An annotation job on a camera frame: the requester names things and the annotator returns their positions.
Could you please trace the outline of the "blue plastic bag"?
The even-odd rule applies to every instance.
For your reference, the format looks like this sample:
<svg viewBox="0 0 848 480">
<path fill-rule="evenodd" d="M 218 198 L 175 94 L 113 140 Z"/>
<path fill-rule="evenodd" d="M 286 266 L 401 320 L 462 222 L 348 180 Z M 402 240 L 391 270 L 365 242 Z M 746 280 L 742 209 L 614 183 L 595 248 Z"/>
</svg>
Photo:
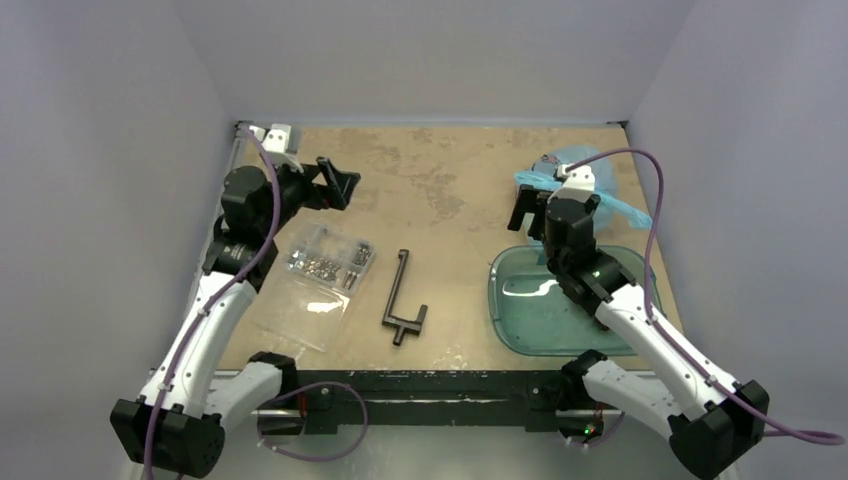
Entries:
<svg viewBox="0 0 848 480">
<path fill-rule="evenodd" d="M 529 167 L 513 174 L 515 186 L 513 204 L 518 202 L 522 186 L 554 192 L 562 185 L 562 181 L 555 178 L 560 166 L 571 165 L 600 153 L 598 148 L 591 145 L 572 144 L 541 155 Z M 617 228 L 625 232 L 648 233 L 653 226 L 653 220 L 644 208 L 635 207 L 631 202 L 621 198 L 619 182 L 611 159 L 596 160 L 589 165 L 589 168 L 594 177 L 593 193 L 600 199 L 593 220 L 595 237 L 598 240 L 614 238 L 617 235 Z"/>
</svg>

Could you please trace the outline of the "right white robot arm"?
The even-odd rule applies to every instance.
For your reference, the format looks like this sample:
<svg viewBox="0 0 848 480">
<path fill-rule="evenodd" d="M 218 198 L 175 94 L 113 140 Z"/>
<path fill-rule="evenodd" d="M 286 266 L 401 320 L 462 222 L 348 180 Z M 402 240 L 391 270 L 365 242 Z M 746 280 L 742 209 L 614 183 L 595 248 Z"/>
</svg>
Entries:
<svg viewBox="0 0 848 480">
<path fill-rule="evenodd" d="M 694 347 L 646 298 L 633 273 L 598 247 L 599 203 L 594 193 L 577 200 L 522 185 L 508 228 L 518 230 L 532 215 L 529 234 L 541 241 L 565 297 L 622 338 L 657 380 L 587 350 L 562 367 L 559 403 L 614 406 L 667 440 L 689 473 L 715 479 L 764 438 L 770 397 L 758 382 L 737 381 Z"/>
</svg>

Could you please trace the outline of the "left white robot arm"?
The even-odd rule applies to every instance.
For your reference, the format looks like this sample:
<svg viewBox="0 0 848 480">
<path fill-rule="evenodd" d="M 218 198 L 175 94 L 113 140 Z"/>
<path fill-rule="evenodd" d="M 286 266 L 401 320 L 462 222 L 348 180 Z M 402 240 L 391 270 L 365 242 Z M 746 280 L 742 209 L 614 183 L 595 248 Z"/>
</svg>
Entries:
<svg viewBox="0 0 848 480">
<path fill-rule="evenodd" d="M 227 386 L 211 384 L 276 259 L 276 234 L 304 208 L 345 210 L 360 180 L 324 157 L 301 167 L 242 166 L 227 174 L 192 307 L 141 392 L 117 400 L 110 413 L 125 453 L 145 475 L 160 469 L 202 479 L 220 459 L 229 431 L 261 405 L 306 413 L 308 389 L 285 355 L 258 352 Z"/>
</svg>

